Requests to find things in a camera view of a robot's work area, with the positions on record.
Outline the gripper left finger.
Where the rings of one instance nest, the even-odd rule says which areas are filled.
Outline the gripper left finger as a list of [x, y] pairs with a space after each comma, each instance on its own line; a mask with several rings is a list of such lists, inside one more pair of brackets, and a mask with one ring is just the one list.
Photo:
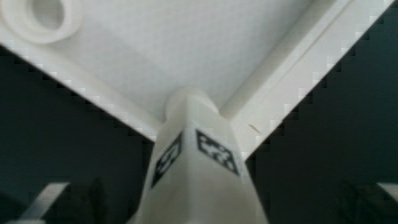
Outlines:
[[86, 185], [51, 182], [13, 224], [106, 224], [106, 193], [99, 179]]

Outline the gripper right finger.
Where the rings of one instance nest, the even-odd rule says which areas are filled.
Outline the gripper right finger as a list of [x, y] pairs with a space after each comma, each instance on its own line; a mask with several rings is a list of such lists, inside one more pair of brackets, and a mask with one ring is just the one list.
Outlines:
[[337, 214], [342, 224], [398, 224], [398, 200], [378, 183], [339, 183]]

